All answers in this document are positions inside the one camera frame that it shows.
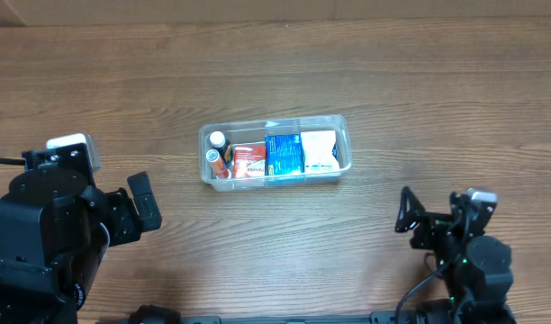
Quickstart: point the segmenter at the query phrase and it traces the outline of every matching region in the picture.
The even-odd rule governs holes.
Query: red box
[[[237,145],[235,147],[235,178],[248,178],[266,175],[266,146]]]

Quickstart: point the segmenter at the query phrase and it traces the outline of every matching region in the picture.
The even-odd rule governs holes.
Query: clear plastic bin
[[[303,131],[335,131],[339,170],[318,174],[264,175],[250,178],[218,179],[205,159],[213,149],[210,135],[221,131],[235,148],[242,144],[265,144],[266,136],[298,134]],[[280,185],[306,185],[337,181],[351,168],[351,145],[348,126],[341,115],[306,116],[267,121],[235,121],[205,125],[200,129],[200,174],[217,191],[256,189]]]

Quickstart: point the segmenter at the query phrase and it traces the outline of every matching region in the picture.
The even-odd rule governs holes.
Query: wooden tabletop
[[[216,193],[198,170],[215,122],[340,113],[337,184]],[[146,170],[164,222],[109,249],[83,323],[141,304],[222,317],[392,310],[428,274],[393,232],[409,185],[429,210],[498,192],[509,304],[551,322],[551,18],[0,28],[0,157],[95,136],[98,186]],[[0,197],[22,170],[0,166]],[[409,303],[444,297],[434,282]]]

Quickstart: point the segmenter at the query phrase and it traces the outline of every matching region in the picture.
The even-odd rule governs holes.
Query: blue box
[[[303,149],[300,134],[266,136],[266,175],[303,173]]]

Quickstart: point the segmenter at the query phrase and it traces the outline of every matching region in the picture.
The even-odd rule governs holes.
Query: transparent box
[[[205,159],[209,149],[210,135],[221,131],[231,142],[233,149],[238,145],[265,145],[266,136],[298,134],[303,131],[335,131],[336,150],[339,170],[317,174],[299,175],[264,175],[249,178],[218,179],[212,167]],[[217,191],[257,189],[281,185],[309,185],[337,181],[351,168],[351,144],[349,142],[348,125],[341,115],[305,116],[266,121],[235,121],[204,125],[200,129],[200,174],[202,180],[213,186]],[[233,174],[233,163],[229,166]]]

